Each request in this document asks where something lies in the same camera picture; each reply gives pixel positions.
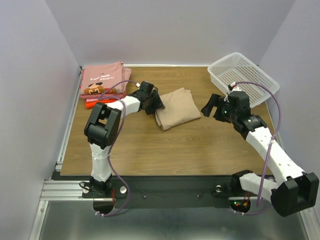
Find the beige t-shirt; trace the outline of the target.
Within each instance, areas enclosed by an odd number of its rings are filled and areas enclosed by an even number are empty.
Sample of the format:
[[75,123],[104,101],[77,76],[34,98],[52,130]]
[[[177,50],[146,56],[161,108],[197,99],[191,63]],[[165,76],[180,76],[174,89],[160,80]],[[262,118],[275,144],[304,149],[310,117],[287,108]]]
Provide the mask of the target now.
[[163,94],[160,99],[164,108],[155,112],[155,119],[163,131],[201,117],[191,91],[184,87]]

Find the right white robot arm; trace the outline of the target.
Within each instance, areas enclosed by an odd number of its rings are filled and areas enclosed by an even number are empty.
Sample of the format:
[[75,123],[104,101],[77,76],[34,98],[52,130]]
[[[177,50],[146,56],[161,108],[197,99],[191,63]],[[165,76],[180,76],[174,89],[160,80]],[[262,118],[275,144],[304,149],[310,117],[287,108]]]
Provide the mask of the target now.
[[312,208],[316,204],[319,178],[313,172],[307,173],[299,167],[280,147],[265,121],[251,113],[250,99],[244,91],[232,91],[227,96],[212,94],[201,109],[209,117],[213,108],[213,118],[230,123],[243,139],[249,143],[264,160],[274,179],[257,175],[251,170],[234,173],[230,182],[231,192],[256,194],[271,203],[282,217]]

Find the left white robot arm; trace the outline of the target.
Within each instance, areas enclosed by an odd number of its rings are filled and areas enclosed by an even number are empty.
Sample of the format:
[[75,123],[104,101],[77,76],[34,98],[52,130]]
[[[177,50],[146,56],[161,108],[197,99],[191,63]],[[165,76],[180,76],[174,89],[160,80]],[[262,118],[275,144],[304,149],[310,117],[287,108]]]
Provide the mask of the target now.
[[83,198],[107,198],[113,194],[110,155],[125,117],[140,111],[151,115],[165,107],[154,84],[143,81],[135,85],[136,91],[123,98],[113,97],[115,101],[111,103],[98,102],[91,111],[84,135],[91,150],[92,170],[89,182],[79,184]]

